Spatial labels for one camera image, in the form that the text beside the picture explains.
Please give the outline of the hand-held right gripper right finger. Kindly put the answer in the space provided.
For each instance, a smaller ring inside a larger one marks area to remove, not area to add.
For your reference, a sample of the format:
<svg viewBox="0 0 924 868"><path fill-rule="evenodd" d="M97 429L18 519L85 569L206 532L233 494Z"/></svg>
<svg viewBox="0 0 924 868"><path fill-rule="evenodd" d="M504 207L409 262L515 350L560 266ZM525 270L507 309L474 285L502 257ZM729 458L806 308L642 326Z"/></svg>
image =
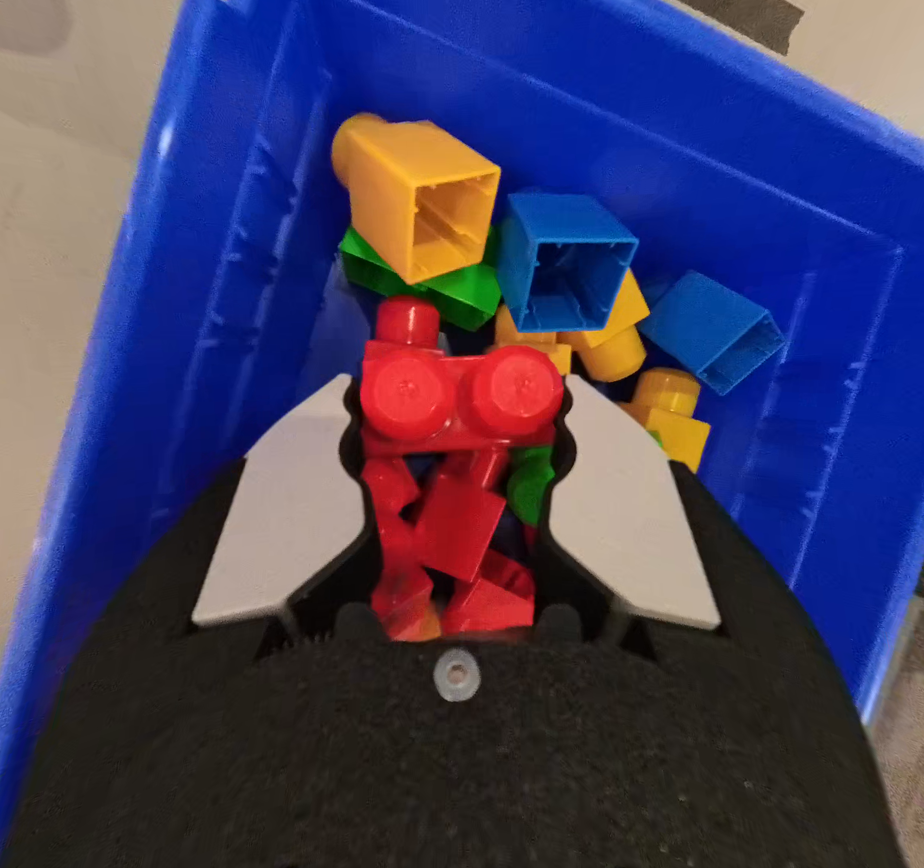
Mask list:
<svg viewBox="0 0 924 868"><path fill-rule="evenodd" d="M554 430L534 547L538 612L571 607L586 641L636 620L717 631L721 614L661 446L579 376L565 381Z"/></svg>

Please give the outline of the blue plastic bin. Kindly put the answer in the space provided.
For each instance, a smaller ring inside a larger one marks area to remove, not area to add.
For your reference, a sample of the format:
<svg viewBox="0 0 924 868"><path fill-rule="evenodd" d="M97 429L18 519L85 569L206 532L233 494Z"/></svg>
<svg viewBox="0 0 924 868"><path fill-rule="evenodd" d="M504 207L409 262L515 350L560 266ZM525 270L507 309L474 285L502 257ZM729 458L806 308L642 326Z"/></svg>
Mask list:
<svg viewBox="0 0 924 868"><path fill-rule="evenodd" d="M326 289L359 111L597 197L640 283L768 309L702 403L699 477L794 590L862 717L922 564L922 141L661 0L184 0L2 670L2 836L64 670L216 469L367 324Z"/></svg>

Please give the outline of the grey desk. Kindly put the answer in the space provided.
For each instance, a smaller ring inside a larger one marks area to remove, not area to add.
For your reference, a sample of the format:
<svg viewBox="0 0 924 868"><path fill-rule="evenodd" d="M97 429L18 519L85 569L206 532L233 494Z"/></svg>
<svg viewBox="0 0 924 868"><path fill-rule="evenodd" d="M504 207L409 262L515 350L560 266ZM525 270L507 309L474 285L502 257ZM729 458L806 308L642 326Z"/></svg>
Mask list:
<svg viewBox="0 0 924 868"><path fill-rule="evenodd" d="M2 7L3 644L181 1ZM922 133L922 0L786 1L788 64Z"/></svg>

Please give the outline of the pile of loose toy blocks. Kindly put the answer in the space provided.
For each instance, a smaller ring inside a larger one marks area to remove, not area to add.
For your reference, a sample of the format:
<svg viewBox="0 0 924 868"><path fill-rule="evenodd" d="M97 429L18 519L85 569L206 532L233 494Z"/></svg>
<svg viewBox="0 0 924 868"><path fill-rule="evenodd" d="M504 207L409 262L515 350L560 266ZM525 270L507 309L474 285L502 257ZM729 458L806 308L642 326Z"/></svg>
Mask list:
<svg viewBox="0 0 924 868"><path fill-rule="evenodd" d="M341 124L332 165L351 231L407 285L483 263L501 169L430 121L358 114ZM638 238L592 196L508 195L496 243L503 301L492 349L545 354L696 471L709 426L693 418L702 385L734 389L782 346L767 309L687 272L644 296L631 264Z"/></svg>

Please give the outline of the red two-stud block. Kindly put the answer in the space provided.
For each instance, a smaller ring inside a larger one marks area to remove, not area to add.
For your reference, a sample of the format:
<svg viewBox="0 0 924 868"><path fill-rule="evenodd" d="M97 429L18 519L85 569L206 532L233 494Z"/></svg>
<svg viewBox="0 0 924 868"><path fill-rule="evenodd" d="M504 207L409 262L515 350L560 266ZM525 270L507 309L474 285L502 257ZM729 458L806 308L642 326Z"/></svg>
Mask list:
<svg viewBox="0 0 924 868"><path fill-rule="evenodd" d="M360 383L364 456L549 445L564 392L552 361L524 346L477 356L368 348Z"/></svg>

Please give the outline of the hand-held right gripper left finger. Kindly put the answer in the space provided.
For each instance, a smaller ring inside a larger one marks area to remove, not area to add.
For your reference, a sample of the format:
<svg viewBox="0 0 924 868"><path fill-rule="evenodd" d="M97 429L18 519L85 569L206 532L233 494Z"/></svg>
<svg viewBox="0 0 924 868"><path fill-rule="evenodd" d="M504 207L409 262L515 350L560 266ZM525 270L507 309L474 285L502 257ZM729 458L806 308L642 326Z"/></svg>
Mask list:
<svg viewBox="0 0 924 868"><path fill-rule="evenodd" d="M365 498L341 458L353 377L337 375L248 449L191 613L199 629L274 619L291 635L333 631L376 573L349 572L366 534Z"/></svg>

